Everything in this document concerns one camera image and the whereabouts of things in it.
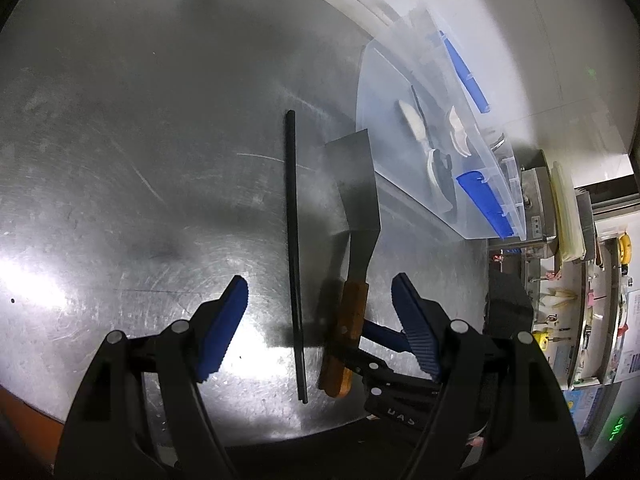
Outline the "metal spatula wooden handle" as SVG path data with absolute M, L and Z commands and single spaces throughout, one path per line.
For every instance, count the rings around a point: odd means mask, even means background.
M 338 359 L 333 349 L 358 348 L 368 302 L 367 275 L 381 232 L 378 188 L 366 129 L 326 144 L 326 154 L 340 192 L 348 224 L 348 270 L 336 329 L 320 378 L 320 389 L 341 399 L 352 388 L 352 372 Z

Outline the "white rice paddle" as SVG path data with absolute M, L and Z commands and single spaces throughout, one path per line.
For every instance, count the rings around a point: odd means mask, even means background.
M 396 104 L 405 123 L 416 139 L 416 142 L 418 142 L 421 145 L 421 148 L 423 148 L 427 179 L 430 181 L 434 202 L 443 211 L 448 211 L 451 206 L 450 200 L 448 200 L 444 194 L 444 190 L 442 189 L 442 185 L 439 183 L 438 177 L 438 164 L 440 163 L 439 150 L 436 150 L 436 148 L 434 150 L 430 150 L 422 139 L 422 134 L 424 133 L 422 130 L 423 125 L 414 104 L 410 104 L 404 100 L 397 100 Z

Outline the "stainless kitchen appliance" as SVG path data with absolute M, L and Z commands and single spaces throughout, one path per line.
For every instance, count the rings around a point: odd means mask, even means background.
M 495 238 L 489 242 L 489 249 L 513 252 L 519 250 L 528 258 L 550 258 L 558 249 L 555 209 L 549 170 L 535 167 L 521 172 L 524 200 L 526 237 L 521 240 L 514 236 L 506 240 Z

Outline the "cream cutting board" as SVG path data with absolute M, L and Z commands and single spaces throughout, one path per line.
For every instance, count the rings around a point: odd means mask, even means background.
M 559 162 L 550 169 L 556 230 L 562 263 L 582 260 L 586 254 L 584 234 L 573 181 Z

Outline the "blue near box latch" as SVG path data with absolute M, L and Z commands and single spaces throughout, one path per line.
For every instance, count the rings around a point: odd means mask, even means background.
M 477 170 L 468 171 L 464 174 L 459 174 L 457 182 L 494 229 L 498 237 L 508 238 L 515 234 L 484 174 Z

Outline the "black chopstick on table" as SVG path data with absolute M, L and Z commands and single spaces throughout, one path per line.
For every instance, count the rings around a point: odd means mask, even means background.
M 300 296 L 299 240 L 297 217 L 296 115 L 288 110 L 284 116 L 284 166 L 286 237 L 288 238 L 288 277 L 292 311 L 292 339 L 297 399 L 308 403 L 302 296 Z

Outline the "clear plastic storage box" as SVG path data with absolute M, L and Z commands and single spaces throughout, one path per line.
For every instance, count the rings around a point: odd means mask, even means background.
M 501 132 L 478 125 L 439 32 L 427 10 L 413 9 L 364 48 L 356 124 L 368 130 L 374 169 L 467 240 L 500 238 L 457 182 L 459 174 L 480 171 L 510 221 L 513 236 L 525 240 L 520 170 L 511 144 Z M 414 104 L 411 85 L 420 96 L 430 137 L 439 150 L 438 177 L 450 200 L 448 211 L 434 202 L 423 148 L 396 104 L 397 100 Z M 447 115 L 453 106 L 468 135 L 472 152 L 468 158 L 451 143 Z

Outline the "black chopstick in box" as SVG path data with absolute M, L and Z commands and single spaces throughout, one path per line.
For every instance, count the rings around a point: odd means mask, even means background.
M 416 88 L 414 88 L 413 85 L 410 86 L 410 89 L 413 96 L 414 106 L 416 107 L 416 111 L 418 112 L 423 125 L 422 130 L 424 131 L 424 133 L 422 134 L 422 139 L 424 140 L 424 142 L 426 143 L 426 145 L 430 150 L 434 150 L 435 147 L 430 137 L 430 129 L 428 128 L 428 125 L 427 125 L 426 116 L 425 116 L 423 107 L 421 105 L 420 96 L 418 95 L 418 92 L 416 92 Z

